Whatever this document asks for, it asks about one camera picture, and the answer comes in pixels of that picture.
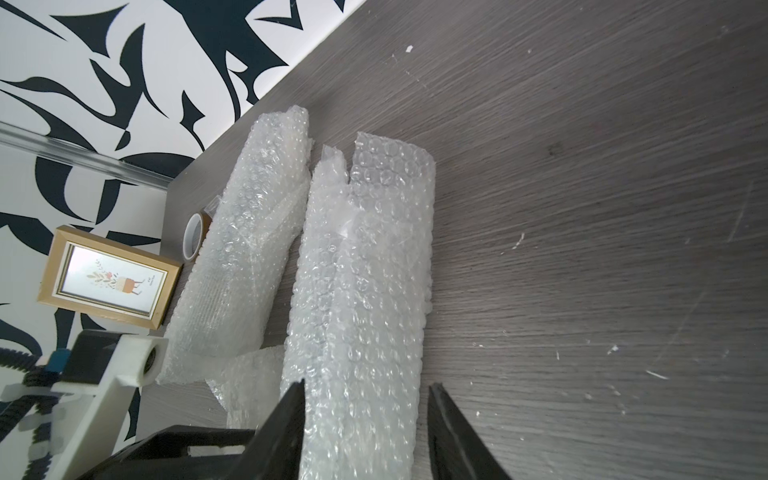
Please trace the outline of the bubble wrap sheet around vase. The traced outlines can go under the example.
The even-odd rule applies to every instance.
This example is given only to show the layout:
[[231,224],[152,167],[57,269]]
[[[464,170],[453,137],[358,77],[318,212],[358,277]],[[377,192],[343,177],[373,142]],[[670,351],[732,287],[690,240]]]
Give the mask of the bubble wrap sheet around vase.
[[407,479],[431,309],[436,165],[424,149],[359,133],[326,148],[309,194],[281,345],[210,381],[231,428],[260,427],[305,385],[303,479]]

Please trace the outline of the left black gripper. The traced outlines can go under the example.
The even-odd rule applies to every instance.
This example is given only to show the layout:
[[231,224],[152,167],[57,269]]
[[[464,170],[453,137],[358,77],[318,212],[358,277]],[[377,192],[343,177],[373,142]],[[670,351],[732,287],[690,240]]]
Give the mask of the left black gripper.
[[82,479],[224,479],[239,460],[237,454],[194,456],[192,447],[240,447],[254,437],[252,429],[220,429],[175,425],[124,448],[81,474]]

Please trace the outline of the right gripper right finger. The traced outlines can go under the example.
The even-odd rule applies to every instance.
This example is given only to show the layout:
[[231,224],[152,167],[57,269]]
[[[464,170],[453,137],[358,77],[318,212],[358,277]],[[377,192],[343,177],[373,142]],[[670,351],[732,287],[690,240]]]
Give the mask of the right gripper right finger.
[[427,443],[433,479],[510,480],[441,383],[429,386]]

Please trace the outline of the bubble wrap bundle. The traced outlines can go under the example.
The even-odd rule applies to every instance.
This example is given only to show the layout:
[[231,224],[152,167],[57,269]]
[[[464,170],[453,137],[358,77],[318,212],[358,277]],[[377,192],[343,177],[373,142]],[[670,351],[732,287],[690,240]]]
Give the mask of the bubble wrap bundle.
[[311,182],[309,112],[253,124],[171,316],[160,384],[213,378],[261,348]]

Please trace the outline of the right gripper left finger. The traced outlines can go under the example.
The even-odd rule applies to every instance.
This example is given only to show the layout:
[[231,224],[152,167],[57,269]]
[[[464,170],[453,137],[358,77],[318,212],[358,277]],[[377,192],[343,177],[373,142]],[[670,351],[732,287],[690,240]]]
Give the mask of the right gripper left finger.
[[305,427],[305,381],[293,382],[226,479],[299,478]]

